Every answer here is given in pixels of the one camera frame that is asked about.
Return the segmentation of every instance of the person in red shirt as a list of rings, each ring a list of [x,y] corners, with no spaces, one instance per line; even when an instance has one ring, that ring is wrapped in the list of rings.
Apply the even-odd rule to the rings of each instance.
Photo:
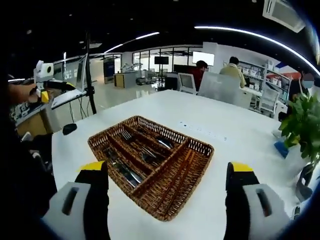
[[[196,62],[196,68],[192,68],[190,70],[190,74],[193,75],[194,78],[194,84],[195,84],[195,89],[199,91],[202,77],[204,75],[205,70],[208,68],[208,64],[205,61],[197,61]]]

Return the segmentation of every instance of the white chair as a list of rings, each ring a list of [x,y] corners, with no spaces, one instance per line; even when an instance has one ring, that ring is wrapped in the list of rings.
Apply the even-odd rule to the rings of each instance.
[[[197,94],[195,79],[192,74],[178,73],[178,79],[180,83],[180,92],[185,92],[189,94]]]
[[[267,111],[271,113],[271,117],[273,118],[276,113],[279,94],[278,91],[265,86],[258,106],[259,111]]]
[[[198,96],[236,105],[240,93],[240,78],[205,72]]]

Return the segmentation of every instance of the person in yellow shirt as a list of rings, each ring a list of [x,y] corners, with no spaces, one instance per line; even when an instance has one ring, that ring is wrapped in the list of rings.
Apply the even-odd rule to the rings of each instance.
[[[228,66],[222,68],[219,74],[240,79],[240,87],[243,89],[246,85],[246,80],[242,72],[239,70],[238,64],[238,58],[236,58],[235,56],[230,57]]]

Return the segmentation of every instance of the black stand pole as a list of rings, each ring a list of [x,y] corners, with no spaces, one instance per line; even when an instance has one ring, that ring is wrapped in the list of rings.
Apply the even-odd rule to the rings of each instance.
[[[90,32],[89,32],[89,30],[87,30],[87,32],[86,32],[86,54],[87,54],[87,58],[86,58],[86,64],[85,64],[86,96],[89,97],[92,113],[96,114],[97,113],[97,109],[96,109],[95,100],[94,100],[95,88],[92,86],[92,82],[91,82],[89,49],[90,49]]]

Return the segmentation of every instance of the ceiling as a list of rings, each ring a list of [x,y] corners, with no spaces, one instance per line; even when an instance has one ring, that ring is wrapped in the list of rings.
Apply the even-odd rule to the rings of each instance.
[[[23,14],[16,13],[7,29],[7,71],[16,78],[29,77],[38,60],[53,62],[85,53],[86,30],[91,42],[102,43],[90,53],[102,53],[136,37],[160,32],[158,35],[134,40],[115,52],[216,42],[249,49],[299,69],[306,65],[282,47],[242,33],[221,30],[200,30],[194,26],[223,26],[248,30],[275,39],[296,50],[316,65],[314,53],[304,28],[295,33],[262,17],[264,1],[256,0],[153,0],[153,1],[83,1],[56,5],[22,3]],[[302,13],[312,22],[314,8]]]

